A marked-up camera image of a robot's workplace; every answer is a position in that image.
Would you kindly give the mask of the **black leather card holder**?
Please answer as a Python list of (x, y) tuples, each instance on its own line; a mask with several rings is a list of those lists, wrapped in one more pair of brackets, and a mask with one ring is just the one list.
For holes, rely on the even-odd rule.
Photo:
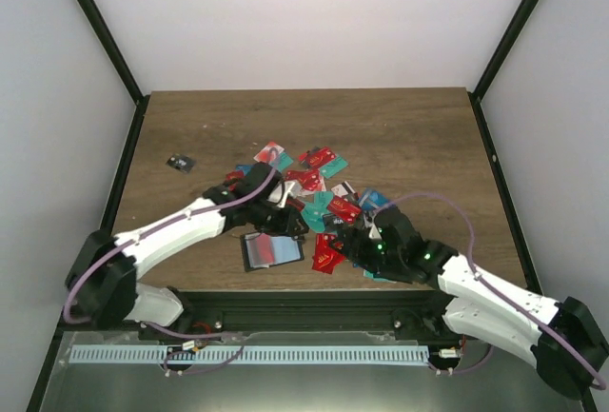
[(302, 261), (304, 251), (299, 240), (288, 236), (247, 233), (240, 237), (245, 272)]

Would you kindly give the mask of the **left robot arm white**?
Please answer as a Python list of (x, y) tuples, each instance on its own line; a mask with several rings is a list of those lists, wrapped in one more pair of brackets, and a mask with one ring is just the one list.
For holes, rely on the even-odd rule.
[(142, 277), (169, 257), (238, 226), (251, 225), (273, 237), (306, 234), (308, 227), (292, 204), (301, 189), (276, 167), (257, 163), (244, 177), (207, 189), (147, 226), (90, 233), (66, 278), (63, 320), (97, 329), (134, 321), (162, 327), (175, 340), (186, 338), (195, 318), (184, 300), (170, 287), (142, 284)]

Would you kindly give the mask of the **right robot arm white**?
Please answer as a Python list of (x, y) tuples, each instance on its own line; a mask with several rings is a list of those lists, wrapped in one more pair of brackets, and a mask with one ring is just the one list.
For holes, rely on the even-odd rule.
[(586, 304), (558, 301), (516, 286), (465, 254), (425, 239), (398, 208), (366, 212), (338, 231), (338, 247), (354, 264), (388, 281), (425, 284), (448, 296), (422, 315), (425, 332), (450, 332), (489, 343), (530, 364), (563, 397), (604, 390), (600, 370), (608, 342)]

